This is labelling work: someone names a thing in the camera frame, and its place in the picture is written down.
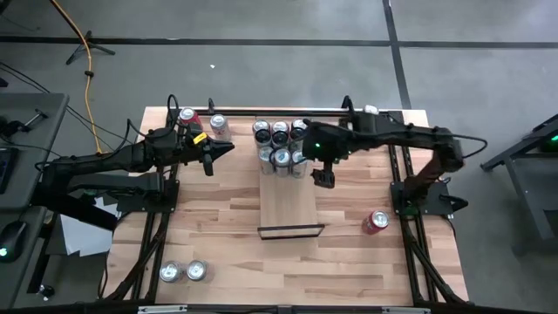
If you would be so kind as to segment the red Fanta can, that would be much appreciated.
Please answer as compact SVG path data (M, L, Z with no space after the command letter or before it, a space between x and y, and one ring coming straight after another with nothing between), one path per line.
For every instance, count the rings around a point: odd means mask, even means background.
M192 107L184 107L180 110L179 121L183 126L189 126L191 129L203 129L199 114Z

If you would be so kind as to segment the black computer mouse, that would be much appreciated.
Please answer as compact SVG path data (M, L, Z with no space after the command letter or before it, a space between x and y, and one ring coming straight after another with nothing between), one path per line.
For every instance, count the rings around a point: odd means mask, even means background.
M0 263L16 261L24 251L27 223L14 221L0 231Z

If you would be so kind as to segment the black tripod stand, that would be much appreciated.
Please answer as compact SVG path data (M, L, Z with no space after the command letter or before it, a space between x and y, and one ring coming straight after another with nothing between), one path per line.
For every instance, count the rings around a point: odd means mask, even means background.
M99 51L102 51L108 55L114 56L116 54L115 51L107 49L99 44L95 44L92 42L92 32L88 31L85 34L85 41L87 43L87 46L89 47L89 50L91 49L96 49ZM71 63L73 63L82 53L86 53L87 49L85 48L84 44L79 44L78 47L74 50L74 52L72 53L72 55L66 59L65 64L66 65L70 65Z

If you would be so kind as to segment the grey desk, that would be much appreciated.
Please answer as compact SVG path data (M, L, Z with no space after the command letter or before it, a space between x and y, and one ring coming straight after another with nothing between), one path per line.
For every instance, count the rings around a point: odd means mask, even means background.
M0 231L8 223L22 220L27 232L21 256L12 263L0 263L0 310L15 303L43 224L46 209L30 205L40 176L35 165L47 160L68 102L69 96L63 93L0 93L0 116L8 120L27 122L36 108L49 115L35 122L28 133L18 132L10 139L19 153L10 182L0 195Z

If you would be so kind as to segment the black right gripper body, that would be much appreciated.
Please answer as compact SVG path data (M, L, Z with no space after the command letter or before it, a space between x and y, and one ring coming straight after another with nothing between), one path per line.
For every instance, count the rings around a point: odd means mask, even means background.
M303 157L306 160L318 160L323 169L314 169L311 176L314 184L321 188L335 187L333 165L346 160L350 155L350 140L353 132L341 126L320 121L304 119Z

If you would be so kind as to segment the white paper sheets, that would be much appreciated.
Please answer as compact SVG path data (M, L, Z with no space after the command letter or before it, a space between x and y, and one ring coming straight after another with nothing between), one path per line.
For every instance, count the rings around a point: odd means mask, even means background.
M61 215L61 224L67 255L80 257L106 253L112 246L112 231L80 222Z

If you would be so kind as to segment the blue silver energy drink can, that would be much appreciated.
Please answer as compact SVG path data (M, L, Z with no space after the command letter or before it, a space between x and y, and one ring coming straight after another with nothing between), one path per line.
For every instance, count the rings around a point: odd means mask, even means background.
M272 147L261 147L258 150L260 169L263 174L270 175L275 172L275 166L271 160L273 152Z

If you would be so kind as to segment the black keyboard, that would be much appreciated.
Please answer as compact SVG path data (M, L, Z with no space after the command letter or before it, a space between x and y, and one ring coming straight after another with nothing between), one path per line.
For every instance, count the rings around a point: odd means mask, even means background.
M17 163L19 150L14 147L0 147L0 195L2 195L9 182L11 174Z

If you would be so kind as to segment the silver can blue tab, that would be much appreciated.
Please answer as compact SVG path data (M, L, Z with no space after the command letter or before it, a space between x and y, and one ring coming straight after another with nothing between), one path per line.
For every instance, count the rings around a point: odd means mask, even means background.
M291 162L290 151L285 148L281 148L274 153L274 164L276 168L276 174L279 177L289 176L289 167Z
M290 173L293 177L300 179L306 173L307 161L301 150L296 150L291 154Z

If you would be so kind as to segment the black metal cart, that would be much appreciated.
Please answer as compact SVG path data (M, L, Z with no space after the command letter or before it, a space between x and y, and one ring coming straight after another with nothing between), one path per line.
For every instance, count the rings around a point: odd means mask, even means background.
M536 230L535 239L514 245L513 252L558 254L558 113L480 168L490 172L498 166L507 169Z

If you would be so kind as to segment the metal clamp tool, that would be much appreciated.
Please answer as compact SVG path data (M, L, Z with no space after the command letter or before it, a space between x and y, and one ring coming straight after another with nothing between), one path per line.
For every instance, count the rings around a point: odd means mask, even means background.
M29 132L31 130L32 125L35 122L39 122L42 119L48 119L49 118L49 115L47 113L41 111L38 108L35 109L35 112L36 112L36 114L31 119L29 119L27 122L23 123L20 126L20 130L22 132L25 132L25 133Z

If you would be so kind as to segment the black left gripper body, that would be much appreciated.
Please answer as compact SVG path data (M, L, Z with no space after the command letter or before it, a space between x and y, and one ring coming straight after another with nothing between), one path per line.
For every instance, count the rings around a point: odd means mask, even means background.
M209 136L197 146L189 146L187 144L187 126L180 124L174 125L176 132L175 148L172 151L172 165L183 164L198 161L202 166L206 176L214 175L213 160L211 158L211 140Z

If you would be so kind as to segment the black beam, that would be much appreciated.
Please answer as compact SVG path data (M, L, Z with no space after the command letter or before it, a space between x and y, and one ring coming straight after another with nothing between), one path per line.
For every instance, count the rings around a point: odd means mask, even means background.
M50 211L69 216L89 225L114 231L118 219L114 214L101 208L85 203L68 194L57 190L37 186L31 197L30 204L48 208Z

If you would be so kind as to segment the silver metal bracket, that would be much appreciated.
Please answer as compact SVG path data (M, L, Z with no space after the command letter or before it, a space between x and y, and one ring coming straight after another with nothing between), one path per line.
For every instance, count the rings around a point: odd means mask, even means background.
M382 314L432 314L429 309L416 307L383 307Z
M186 314L185 304L149 305L140 306L137 314Z

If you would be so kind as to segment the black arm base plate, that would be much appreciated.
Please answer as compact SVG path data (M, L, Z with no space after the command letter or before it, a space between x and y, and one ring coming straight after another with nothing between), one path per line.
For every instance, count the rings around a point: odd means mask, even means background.
M447 184L441 181L434 182L425 199L419 202L406 200L403 188L403 182L393 182L390 185L391 203L397 215L452 215L468 206L467 200L449 195Z
M161 189L120 196L117 210L122 213L172 213L176 209L179 191L179 181L164 181Z

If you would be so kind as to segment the silver soda can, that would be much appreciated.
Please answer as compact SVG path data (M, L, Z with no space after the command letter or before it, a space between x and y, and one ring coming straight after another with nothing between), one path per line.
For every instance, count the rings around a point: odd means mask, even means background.
M192 260L187 265L187 277L194 282L211 281L214 278L213 266L205 260Z
M184 268L177 261L167 261L161 264L160 279L165 283L177 283L184 277Z

